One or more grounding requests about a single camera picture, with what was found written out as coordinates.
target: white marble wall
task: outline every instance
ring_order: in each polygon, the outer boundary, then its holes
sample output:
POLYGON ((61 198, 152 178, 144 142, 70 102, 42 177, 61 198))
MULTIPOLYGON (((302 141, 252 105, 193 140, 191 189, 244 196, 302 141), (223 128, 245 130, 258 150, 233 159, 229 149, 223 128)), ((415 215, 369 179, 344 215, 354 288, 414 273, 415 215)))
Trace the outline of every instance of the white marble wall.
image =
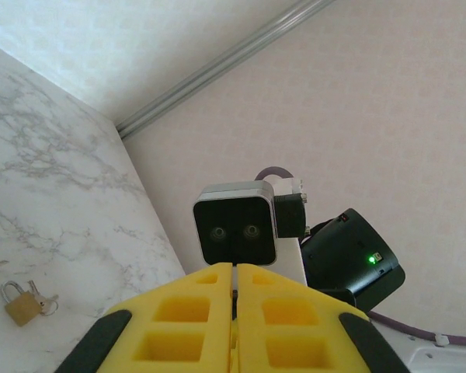
POLYGON ((17 327, 0 372, 50 372, 111 305, 183 275, 113 124, 0 51, 0 284, 60 308, 17 327))

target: brass padlock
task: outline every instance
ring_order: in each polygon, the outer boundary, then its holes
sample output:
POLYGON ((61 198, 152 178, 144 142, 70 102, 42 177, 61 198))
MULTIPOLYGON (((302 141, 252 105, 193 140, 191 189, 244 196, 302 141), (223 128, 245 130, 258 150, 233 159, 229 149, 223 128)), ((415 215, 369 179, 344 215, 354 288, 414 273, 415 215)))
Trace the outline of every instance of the brass padlock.
POLYGON ((24 326, 29 321, 34 319, 42 312, 40 303, 35 299, 35 296, 29 291, 24 291, 15 281, 7 281, 0 287, 2 297, 5 299, 7 304, 5 310, 12 317, 12 320, 18 326, 24 326), (19 297, 11 300, 5 293, 5 288, 12 286, 19 292, 19 297))

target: camera lens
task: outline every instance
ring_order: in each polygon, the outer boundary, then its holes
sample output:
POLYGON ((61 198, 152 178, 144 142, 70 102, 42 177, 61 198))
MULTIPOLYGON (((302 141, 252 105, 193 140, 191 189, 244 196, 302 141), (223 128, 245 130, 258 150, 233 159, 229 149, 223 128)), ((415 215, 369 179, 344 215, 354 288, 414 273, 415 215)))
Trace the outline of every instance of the camera lens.
POLYGON ((247 225, 243 230, 243 235, 246 239, 256 239, 259 237, 260 230, 255 225, 247 225))
POLYGON ((214 241, 222 241, 226 237, 226 231, 221 227, 212 228, 210 232, 210 237, 214 241))

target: padlock shackle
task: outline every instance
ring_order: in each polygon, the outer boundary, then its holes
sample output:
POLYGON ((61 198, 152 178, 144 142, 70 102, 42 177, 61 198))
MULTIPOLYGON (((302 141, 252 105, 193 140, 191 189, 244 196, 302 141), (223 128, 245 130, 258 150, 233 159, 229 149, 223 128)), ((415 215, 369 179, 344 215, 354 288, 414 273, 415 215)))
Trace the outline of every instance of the padlock shackle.
POLYGON ((7 295, 7 293, 5 293, 5 288, 7 288, 8 286, 12 286, 13 288, 15 288, 19 292, 19 294, 24 293, 24 289, 21 287, 21 285, 19 285, 15 281, 4 282, 2 286, 0 286, 0 294, 2 295, 2 298, 4 298, 4 300, 7 303, 12 302, 12 299, 7 295))

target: gray marble veining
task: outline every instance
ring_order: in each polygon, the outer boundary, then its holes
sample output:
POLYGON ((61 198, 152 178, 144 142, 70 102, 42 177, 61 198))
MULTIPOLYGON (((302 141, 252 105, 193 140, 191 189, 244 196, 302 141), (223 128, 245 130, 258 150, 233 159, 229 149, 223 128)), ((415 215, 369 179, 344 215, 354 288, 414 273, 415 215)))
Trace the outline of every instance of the gray marble veining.
POLYGON ((0 372, 49 372, 117 302, 183 275, 113 124, 0 51, 0 284, 60 308, 23 328, 0 298, 0 372))

